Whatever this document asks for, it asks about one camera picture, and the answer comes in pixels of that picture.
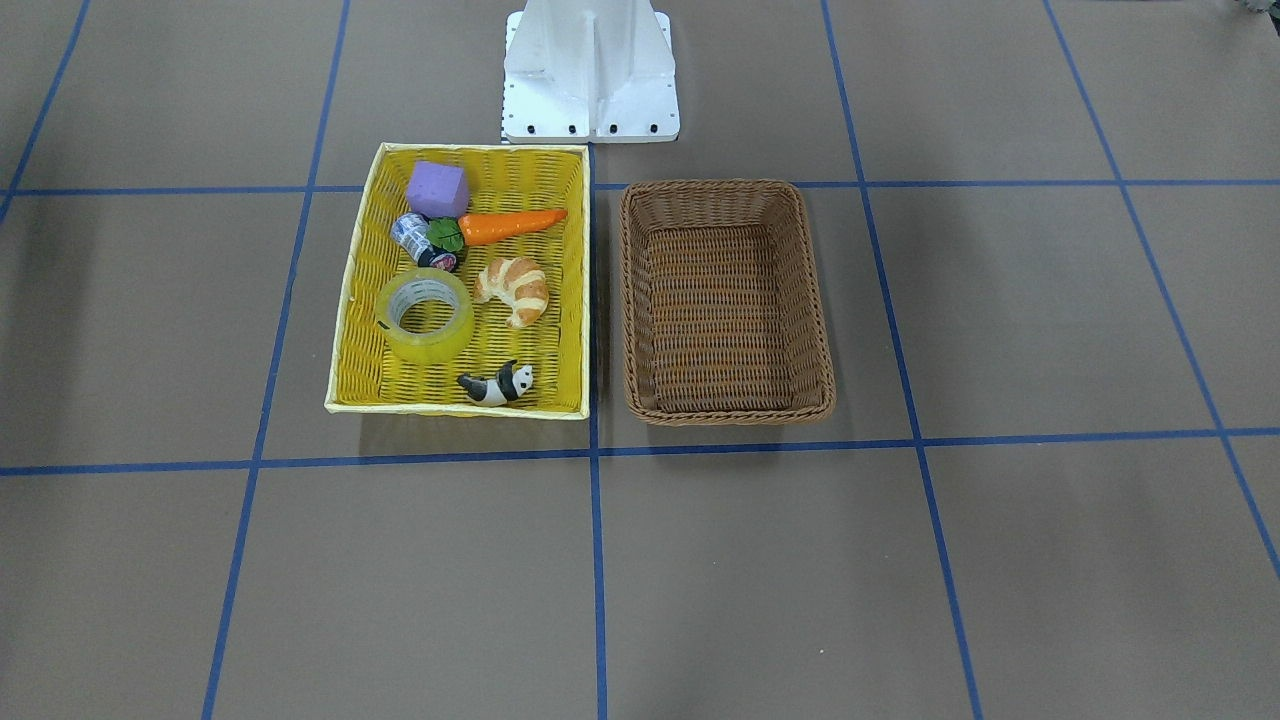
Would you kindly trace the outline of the brown wicker basket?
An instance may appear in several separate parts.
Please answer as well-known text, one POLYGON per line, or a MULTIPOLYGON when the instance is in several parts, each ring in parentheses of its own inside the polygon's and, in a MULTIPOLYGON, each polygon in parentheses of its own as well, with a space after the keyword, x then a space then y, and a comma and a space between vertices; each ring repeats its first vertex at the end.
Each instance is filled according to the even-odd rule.
POLYGON ((836 405, 800 190, 668 179, 620 200, 625 398, 658 427, 792 425, 836 405))

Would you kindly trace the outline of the yellow woven basket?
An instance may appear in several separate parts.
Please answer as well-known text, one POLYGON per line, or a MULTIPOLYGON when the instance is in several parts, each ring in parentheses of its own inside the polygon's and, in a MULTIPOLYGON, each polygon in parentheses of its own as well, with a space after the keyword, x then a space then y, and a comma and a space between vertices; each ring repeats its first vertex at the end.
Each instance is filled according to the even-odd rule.
POLYGON ((591 164, 582 146, 381 143, 372 156, 355 219, 335 311, 326 382, 329 413, 426 416, 508 416, 540 420, 588 418, 590 370, 591 164), (495 259, 530 258, 545 272, 549 306, 530 327, 506 324, 509 309, 493 300, 475 309, 468 345, 444 363, 397 357, 378 325, 378 296, 413 261, 390 237, 410 208, 415 165, 458 167, 470 210, 488 213, 562 209, 547 231, 471 249, 460 281, 471 286, 495 259), (480 407, 457 384, 461 373, 490 377, 504 361, 529 364, 532 388, 502 407, 480 407))

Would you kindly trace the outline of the toy panda figure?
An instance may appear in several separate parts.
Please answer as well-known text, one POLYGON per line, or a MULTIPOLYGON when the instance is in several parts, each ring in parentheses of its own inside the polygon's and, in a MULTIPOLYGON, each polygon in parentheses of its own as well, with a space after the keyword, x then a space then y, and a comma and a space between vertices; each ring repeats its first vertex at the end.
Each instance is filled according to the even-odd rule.
POLYGON ((461 373, 454 382, 471 404, 500 407, 522 398, 534 387, 535 369, 531 364, 518 365, 509 360, 490 377, 461 373))

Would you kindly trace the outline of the toy croissant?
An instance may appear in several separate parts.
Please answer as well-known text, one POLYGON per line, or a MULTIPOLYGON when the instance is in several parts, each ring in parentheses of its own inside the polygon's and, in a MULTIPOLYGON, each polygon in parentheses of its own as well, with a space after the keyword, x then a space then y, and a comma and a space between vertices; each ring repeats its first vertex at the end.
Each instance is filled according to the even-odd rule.
POLYGON ((531 258, 495 258, 477 273, 471 297, 476 304, 503 302, 509 309, 506 324, 520 331, 547 311, 550 287, 545 272, 531 258))

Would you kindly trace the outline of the orange toy carrot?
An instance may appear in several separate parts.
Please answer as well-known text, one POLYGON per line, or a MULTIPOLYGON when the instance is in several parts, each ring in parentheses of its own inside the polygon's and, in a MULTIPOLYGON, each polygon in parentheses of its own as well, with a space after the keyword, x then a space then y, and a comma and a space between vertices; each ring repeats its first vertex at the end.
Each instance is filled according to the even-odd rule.
POLYGON ((518 234, 547 231, 567 215, 563 209, 545 209, 440 217, 428 222, 426 237, 434 247, 456 252, 466 247, 498 243, 518 234))

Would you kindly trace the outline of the purple foam cube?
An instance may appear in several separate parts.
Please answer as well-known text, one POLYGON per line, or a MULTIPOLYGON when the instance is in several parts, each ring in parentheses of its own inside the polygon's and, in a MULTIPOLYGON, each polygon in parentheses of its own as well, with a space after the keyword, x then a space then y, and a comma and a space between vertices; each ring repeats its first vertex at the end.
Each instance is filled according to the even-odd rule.
POLYGON ((465 169, 435 161, 416 161, 404 199, 411 211, 429 219, 462 217, 471 200, 465 169))

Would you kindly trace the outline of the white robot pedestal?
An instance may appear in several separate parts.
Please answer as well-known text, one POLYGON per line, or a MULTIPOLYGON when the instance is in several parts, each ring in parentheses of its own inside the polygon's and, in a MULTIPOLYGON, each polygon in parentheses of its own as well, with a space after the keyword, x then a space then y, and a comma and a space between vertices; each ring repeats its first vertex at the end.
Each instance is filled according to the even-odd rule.
POLYGON ((529 1, 506 18, 509 143, 666 143, 681 133, 671 19, 649 1, 529 1))

